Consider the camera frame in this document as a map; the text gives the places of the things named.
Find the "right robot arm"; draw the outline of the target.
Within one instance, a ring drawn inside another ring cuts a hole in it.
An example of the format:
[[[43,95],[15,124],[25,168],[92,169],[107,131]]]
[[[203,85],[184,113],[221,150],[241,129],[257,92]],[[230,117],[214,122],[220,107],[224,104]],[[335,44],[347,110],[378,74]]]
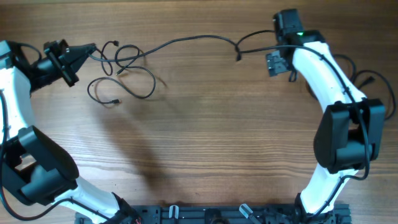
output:
[[[323,111],[313,140],[317,166],[296,202],[301,222],[320,222],[331,216],[347,181],[367,178],[379,154],[385,107],[353,85],[321,33],[303,28],[297,10],[278,12],[273,23],[277,47],[267,60],[300,72]]]

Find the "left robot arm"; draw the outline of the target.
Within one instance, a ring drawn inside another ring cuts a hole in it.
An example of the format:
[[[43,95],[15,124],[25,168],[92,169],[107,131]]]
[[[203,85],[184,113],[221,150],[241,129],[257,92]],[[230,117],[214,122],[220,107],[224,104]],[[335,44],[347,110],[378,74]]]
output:
[[[38,203],[47,209],[23,217],[2,196],[4,208],[22,221],[39,219],[60,205],[92,223],[140,223],[142,218],[124,199],[80,177],[69,153],[34,125],[32,92],[60,78],[73,86],[77,71],[96,45],[47,42],[46,56],[34,63],[26,59],[23,47],[24,43],[1,41],[1,190],[24,205]]]

